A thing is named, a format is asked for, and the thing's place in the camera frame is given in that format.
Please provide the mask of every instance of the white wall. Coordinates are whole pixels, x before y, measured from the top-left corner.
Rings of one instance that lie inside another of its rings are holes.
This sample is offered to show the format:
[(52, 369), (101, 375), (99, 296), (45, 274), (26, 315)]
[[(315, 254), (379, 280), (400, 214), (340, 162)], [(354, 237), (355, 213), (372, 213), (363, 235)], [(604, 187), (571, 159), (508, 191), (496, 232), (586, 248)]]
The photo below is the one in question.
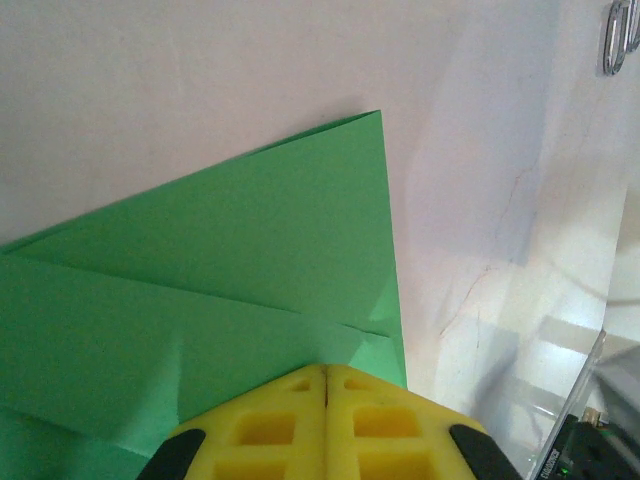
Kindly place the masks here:
[[(640, 165), (640, 158), (633, 160), (636, 165)], [(640, 342), (640, 168), (638, 167), (625, 201), (605, 311), (604, 329), (610, 335)]]

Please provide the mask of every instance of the square hole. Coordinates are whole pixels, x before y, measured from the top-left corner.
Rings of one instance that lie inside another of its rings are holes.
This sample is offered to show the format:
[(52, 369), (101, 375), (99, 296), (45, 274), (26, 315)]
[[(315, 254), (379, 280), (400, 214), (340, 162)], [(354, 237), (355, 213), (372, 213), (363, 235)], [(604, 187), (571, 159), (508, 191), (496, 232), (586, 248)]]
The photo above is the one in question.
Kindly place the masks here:
[(296, 417), (288, 412), (257, 412), (238, 423), (238, 445), (288, 445), (293, 443)]
[(302, 380), (298, 380), (296, 383), (289, 387), (289, 390), (292, 392), (307, 392), (311, 389), (311, 382), (308, 378), (303, 378)]
[(216, 480), (284, 480), (284, 462), (219, 462)]
[(429, 480), (435, 472), (425, 453), (367, 453), (358, 456), (360, 480)]
[(371, 390), (367, 384), (354, 378), (347, 378), (344, 381), (344, 388), (347, 390)]
[(353, 414), (356, 437), (417, 437), (416, 414), (404, 407), (362, 407)]

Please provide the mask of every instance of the white surface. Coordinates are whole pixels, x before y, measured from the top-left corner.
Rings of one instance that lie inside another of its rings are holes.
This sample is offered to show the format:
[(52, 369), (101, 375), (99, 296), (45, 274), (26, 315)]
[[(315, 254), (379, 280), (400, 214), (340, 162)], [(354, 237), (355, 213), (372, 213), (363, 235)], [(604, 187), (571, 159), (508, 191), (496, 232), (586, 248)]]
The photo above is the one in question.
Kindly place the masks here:
[(526, 473), (602, 325), (638, 147), (640, 54), (596, 75), (605, 6), (4, 2), (0, 241), (382, 109), (410, 388)]
[(629, 187), (604, 317), (608, 333), (640, 342), (640, 162)]

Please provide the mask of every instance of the yellow plastic part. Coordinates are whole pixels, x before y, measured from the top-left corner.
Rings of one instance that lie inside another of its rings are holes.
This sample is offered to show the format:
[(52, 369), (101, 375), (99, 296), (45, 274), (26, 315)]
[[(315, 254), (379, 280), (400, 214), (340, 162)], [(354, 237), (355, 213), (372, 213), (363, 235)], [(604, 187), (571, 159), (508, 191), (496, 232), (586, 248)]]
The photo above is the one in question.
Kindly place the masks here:
[(474, 480), (449, 435), (475, 420), (359, 370), (312, 365), (178, 427), (205, 431), (186, 480)]
[(183, 423), (206, 433), (186, 480), (323, 480), (325, 397), (312, 365)]
[(449, 435), (475, 420), (347, 366), (327, 387), (327, 480), (475, 480)]

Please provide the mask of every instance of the green paper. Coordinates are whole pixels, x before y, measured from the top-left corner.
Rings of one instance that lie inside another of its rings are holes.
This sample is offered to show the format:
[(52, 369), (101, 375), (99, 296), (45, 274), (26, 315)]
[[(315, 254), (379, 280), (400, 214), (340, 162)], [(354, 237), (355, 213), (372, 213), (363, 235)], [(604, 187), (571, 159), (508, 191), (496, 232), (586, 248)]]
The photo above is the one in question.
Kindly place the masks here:
[(2, 478), (20, 480), (134, 479), (148, 458), (0, 408)]
[(392, 337), (404, 362), (380, 112), (310, 130), (4, 252), (339, 318)]
[(310, 363), (406, 386), (380, 112), (0, 252), (13, 478), (132, 478), (178, 423)]
[(149, 456), (178, 423), (312, 363), (401, 384), (389, 338), (0, 256), (0, 403)]

